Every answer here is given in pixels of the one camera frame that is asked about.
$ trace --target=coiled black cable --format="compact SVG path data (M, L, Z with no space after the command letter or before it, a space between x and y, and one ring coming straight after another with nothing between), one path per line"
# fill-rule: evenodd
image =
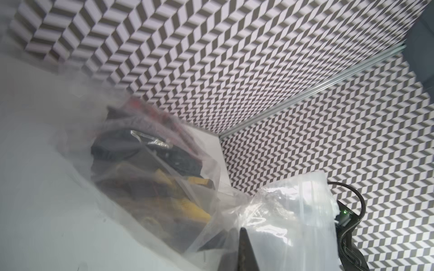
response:
M355 221L351 221L347 226L345 226L338 234L338 253L339 253L339 257L345 257L345 259L347 261L349 261L352 265L354 265L358 270L360 271L369 271L365 268L363 268L362 266L358 265L356 262L354 262L346 253L345 250L343 248L343 240L345 238L345 235L347 235L348 232L350 232L351 230L353 230L361 221L362 218L365 216L366 213L366 204L365 204L365 200L363 199L362 195L357 191L356 188L345 184L345 183L338 183L338 182L327 182L328 184L331 185L338 185L338 186L343 186L345 188L350 189L351 191L354 192L354 194L356 194L356 196L358 197L358 199L360 200L360 203L362 204L362 209L360 210L360 214L359 214L359 218L357 218Z

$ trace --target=transparent plastic wrap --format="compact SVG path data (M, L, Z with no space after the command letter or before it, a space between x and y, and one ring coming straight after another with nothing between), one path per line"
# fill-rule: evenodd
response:
M84 177L75 179L100 208L183 270L236 270L241 227L260 270L338 267L337 207L323 173L274 182L250 197L219 184L217 163L177 118L136 98L59 139Z
M219 212L218 164L177 118L143 100L108 107L106 120L69 128L58 139L58 150L84 177L75 179L101 209L173 261Z
M260 270L334 271L339 213L326 175L313 172L270 183L240 213Z

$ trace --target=white surface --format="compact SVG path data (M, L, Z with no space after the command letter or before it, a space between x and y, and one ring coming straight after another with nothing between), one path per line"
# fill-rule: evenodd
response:
M137 243L102 213L50 145L58 127L103 118L105 102L80 107L85 87L0 56L0 266L8 271L186 270ZM218 138L193 129L222 164Z
M220 166L220 183L230 186L229 173L227 172L226 162L224 161L223 151L218 136L203 132L191 126L187 126L189 131L195 135L198 145Z

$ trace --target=patterned wall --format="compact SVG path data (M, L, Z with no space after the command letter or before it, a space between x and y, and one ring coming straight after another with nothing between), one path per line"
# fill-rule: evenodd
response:
M371 268L434 268L434 105L401 56L362 72L223 142L232 185L258 187L323 170L357 188L355 231ZM351 209L354 194L333 193Z
M399 42L426 0L24 0L8 42L219 133Z

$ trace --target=plastic bag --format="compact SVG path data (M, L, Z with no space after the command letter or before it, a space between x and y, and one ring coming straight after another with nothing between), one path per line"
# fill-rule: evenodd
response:
M261 270L328 270L337 258L336 202L324 174L271 183L250 197L219 184L217 163L183 124L142 100L68 129L58 148L108 216L181 269L236 270L241 227Z
M232 193L228 190L230 196L222 196L228 203L220 202L219 212L189 248L194 252L205 244L220 243L224 250L212 255L220 260L218 267L207 268L236 270L239 232L245 228L259 270L338 270L334 218L339 207L324 173L270 183L253 198Z
M241 213L260 270L338 269L334 218L339 207L324 173L262 187Z
M88 180L80 185L103 211L171 260L187 251L217 211L218 164L181 122L140 99L109 107L105 121L70 128L62 139L58 150ZM143 238L149 234L152 241Z

